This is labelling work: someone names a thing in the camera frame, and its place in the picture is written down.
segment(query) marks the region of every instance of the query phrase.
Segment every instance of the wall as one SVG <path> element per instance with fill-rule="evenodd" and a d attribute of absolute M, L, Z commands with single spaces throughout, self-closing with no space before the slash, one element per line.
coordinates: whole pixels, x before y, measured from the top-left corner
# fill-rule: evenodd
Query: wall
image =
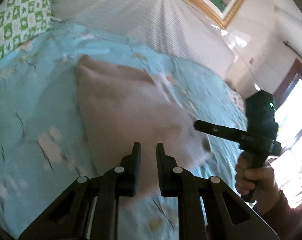
<path fill-rule="evenodd" d="M 236 55 L 226 81 L 244 97 L 256 92 L 254 84 L 273 93 L 297 54 L 302 55 L 302 14 L 292 0 L 245 0 L 225 38 Z"/>

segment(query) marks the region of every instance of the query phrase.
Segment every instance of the maroon sleeve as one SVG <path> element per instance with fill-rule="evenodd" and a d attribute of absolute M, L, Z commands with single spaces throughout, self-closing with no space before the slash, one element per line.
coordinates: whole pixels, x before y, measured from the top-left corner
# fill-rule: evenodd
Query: maroon sleeve
<path fill-rule="evenodd" d="M 277 204 L 262 218 L 273 228 L 281 240 L 302 240 L 302 207 L 290 208 L 283 191 L 281 191 Z"/>

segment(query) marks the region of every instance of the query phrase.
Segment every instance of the green and white checkered pillow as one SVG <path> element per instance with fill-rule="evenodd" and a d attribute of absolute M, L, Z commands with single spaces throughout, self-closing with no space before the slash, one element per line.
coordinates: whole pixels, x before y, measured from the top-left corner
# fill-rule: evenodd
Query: green and white checkered pillow
<path fill-rule="evenodd" d="M 4 0 L 0 5 L 0 60 L 50 27 L 52 0 Z"/>

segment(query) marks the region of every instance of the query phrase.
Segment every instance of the hand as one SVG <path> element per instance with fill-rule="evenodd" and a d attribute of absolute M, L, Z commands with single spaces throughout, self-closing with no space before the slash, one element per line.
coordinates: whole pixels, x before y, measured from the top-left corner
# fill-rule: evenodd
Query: hand
<path fill-rule="evenodd" d="M 247 195 L 250 190 L 255 188 L 254 197 L 256 198 L 257 212 L 260 215 L 265 214 L 274 207 L 281 196 L 281 192 L 275 181 L 274 169 L 267 162 L 264 167 L 249 169 L 249 163 L 243 152 L 238 158 L 236 165 L 235 188 L 238 193 Z"/>

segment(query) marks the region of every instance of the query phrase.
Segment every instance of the folded beige cloth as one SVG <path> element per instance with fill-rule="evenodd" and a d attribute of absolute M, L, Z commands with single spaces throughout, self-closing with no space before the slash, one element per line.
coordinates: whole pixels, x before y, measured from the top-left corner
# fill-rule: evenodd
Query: folded beige cloth
<path fill-rule="evenodd" d="M 163 76 L 89 56 L 79 60 L 77 75 L 80 111 L 98 172 L 118 166 L 134 142 L 141 143 L 134 200 L 158 190 L 158 142 L 186 169 L 210 157 L 207 135 L 194 130 L 195 118 L 176 103 Z"/>

